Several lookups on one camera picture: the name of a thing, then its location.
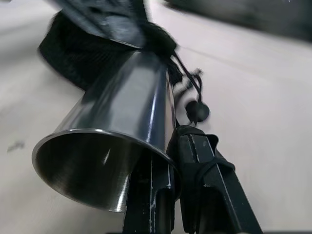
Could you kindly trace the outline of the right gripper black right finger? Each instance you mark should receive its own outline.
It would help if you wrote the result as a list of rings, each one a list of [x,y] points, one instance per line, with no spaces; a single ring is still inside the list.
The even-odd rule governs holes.
[[[191,126],[177,127],[168,145],[180,174],[180,207],[188,234],[261,234],[235,173],[218,151],[219,139]]]

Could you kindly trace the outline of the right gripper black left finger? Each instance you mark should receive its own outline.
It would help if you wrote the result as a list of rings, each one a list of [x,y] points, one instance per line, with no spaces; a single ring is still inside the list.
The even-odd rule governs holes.
[[[144,154],[131,173],[122,232],[170,234],[180,191],[174,165],[156,154]]]

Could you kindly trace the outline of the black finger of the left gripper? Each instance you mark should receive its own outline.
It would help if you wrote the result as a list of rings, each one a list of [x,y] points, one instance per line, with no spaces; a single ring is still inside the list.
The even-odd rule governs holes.
[[[141,26],[148,20],[143,0],[54,0],[83,31],[134,48],[146,45]]]

